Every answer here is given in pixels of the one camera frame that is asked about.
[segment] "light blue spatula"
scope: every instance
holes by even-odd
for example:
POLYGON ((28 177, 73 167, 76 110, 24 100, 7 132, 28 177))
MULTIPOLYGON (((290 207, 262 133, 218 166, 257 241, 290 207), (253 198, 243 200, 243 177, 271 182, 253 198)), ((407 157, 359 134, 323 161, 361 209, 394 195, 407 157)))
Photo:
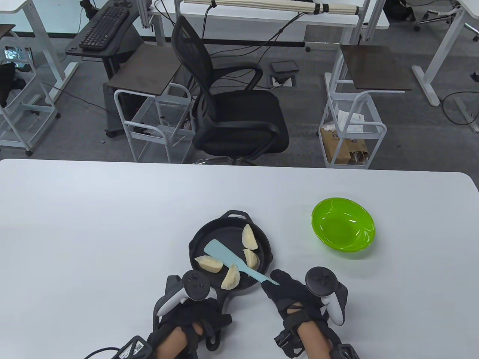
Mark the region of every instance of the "light blue spatula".
POLYGON ((231 252, 228 248, 226 248, 216 239, 213 239, 210 243, 206 245, 205 253, 212 256, 213 258, 216 258, 217 260, 222 261, 224 265, 228 268, 231 267, 231 265, 236 264, 240 272, 244 272, 249 276, 255 278, 259 283, 263 283, 265 280, 269 280, 271 283, 279 285, 278 282, 275 282, 274 280, 248 267, 240 257, 231 252))

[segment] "label sticker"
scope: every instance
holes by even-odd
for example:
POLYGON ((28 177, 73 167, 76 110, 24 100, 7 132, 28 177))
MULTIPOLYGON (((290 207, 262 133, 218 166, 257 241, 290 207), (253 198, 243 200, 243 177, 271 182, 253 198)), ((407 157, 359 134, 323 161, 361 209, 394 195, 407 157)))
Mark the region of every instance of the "label sticker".
POLYGON ((130 355, 130 351, 131 351, 131 347, 133 346, 133 343, 131 343, 128 348, 126 348, 123 353, 120 354, 119 358, 120 359, 125 359, 125 358, 128 358, 128 356, 130 355))
POLYGON ((136 344, 136 346, 135 346, 135 349, 133 350, 133 355, 135 355, 135 354, 138 353, 141 349, 143 349, 144 346, 145 346, 145 345, 144 345, 142 342, 138 341, 137 344, 136 344))

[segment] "green bowl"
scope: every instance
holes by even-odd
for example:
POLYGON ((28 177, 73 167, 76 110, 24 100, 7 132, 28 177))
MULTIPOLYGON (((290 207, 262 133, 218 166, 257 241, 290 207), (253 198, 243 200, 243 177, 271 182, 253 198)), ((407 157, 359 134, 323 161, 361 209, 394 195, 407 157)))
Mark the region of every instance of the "green bowl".
POLYGON ((346 198, 328 198, 311 214, 314 233, 326 245, 341 252, 358 252, 374 241, 376 229, 371 215, 346 198))

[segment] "skillet handle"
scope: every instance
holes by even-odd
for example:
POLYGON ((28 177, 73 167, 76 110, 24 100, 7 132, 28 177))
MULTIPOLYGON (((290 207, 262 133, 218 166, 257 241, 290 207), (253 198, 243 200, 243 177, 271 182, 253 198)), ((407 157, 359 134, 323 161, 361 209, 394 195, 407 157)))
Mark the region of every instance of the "skillet handle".
POLYGON ((250 215, 247 214, 246 212, 243 212, 243 211, 235 211, 235 210, 231 210, 231 211, 228 211, 226 212, 224 215, 222 215, 220 218, 227 218, 227 217, 230 217, 232 214, 235 214, 235 215, 238 215, 238 216, 241 216, 243 217, 244 219, 246 219, 246 221, 248 223, 253 223, 253 220, 251 219, 250 215))
MULTIPOLYGON (((219 312, 221 314, 223 314, 223 306, 225 305, 226 297, 228 297, 228 292, 227 291, 225 291, 223 289, 217 290, 217 300, 218 300, 219 312)), ((211 342, 211 337, 207 337, 205 344, 206 344, 206 348, 209 351, 215 351, 216 349, 219 348, 220 343, 221 343, 221 330, 218 330, 215 333, 215 342, 212 343, 211 342)))

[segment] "cast iron skillet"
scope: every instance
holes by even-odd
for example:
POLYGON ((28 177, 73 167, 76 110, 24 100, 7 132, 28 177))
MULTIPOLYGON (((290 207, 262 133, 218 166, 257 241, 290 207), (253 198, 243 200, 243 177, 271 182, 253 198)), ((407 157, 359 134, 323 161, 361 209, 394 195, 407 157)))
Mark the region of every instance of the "cast iron skillet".
MULTIPOLYGON (((241 236, 243 233, 243 228, 249 224, 253 230, 254 237, 258 243, 258 249, 254 250, 254 253, 260 259, 260 266, 257 271, 261 274, 265 274, 268 270, 269 265, 273 261, 273 255, 271 253, 271 247, 263 231, 253 223, 250 216, 242 211, 228 211, 218 219, 211 221, 210 223, 205 224, 194 236, 193 240, 189 244, 190 250, 190 262, 191 266, 195 270, 199 270, 204 273, 210 283, 211 287, 216 290, 219 309, 223 311, 223 305, 227 296, 231 292, 238 292, 243 289, 249 288, 258 281, 248 276, 247 274, 240 272, 241 280, 240 283, 235 289, 226 291, 221 289, 221 283, 228 272, 228 268, 223 266, 223 268, 218 273, 211 273, 202 269, 198 262, 195 260, 196 257, 206 255, 204 249, 206 245, 213 239, 220 241, 228 249, 230 249, 234 254, 243 259, 246 262, 244 257, 243 249, 244 246, 241 242, 241 236), (239 215, 243 218, 234 217, 232 215, 239 215)), ((217 331, 215 335, 215 342, 211 343, 211 338, 206 338, 206 347, 210 351, 218 349, 220 343, 221 332, 217 331)))

